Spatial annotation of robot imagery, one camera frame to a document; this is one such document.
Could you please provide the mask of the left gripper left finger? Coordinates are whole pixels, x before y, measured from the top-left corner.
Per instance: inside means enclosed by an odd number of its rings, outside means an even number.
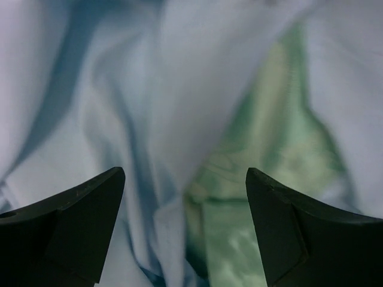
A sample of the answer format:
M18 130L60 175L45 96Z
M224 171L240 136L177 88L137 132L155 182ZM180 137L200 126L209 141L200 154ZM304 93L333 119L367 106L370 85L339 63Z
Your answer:
M123 197L121 167L1 214L1 286L94 286Z

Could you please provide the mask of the green and blue pillowcase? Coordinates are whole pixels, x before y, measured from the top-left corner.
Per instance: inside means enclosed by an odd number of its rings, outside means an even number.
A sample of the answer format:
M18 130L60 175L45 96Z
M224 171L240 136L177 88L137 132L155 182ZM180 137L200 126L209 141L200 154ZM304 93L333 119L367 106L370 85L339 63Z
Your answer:
M265 286L255 167L382 216L381 1L2 1L1 212L114 166L101 286Z

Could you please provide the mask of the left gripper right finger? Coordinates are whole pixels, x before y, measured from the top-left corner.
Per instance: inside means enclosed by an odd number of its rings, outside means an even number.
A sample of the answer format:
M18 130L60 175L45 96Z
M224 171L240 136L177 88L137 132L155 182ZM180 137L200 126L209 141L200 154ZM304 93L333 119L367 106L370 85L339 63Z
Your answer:
M381 286L382 220L250 168L246 191L268 286Z

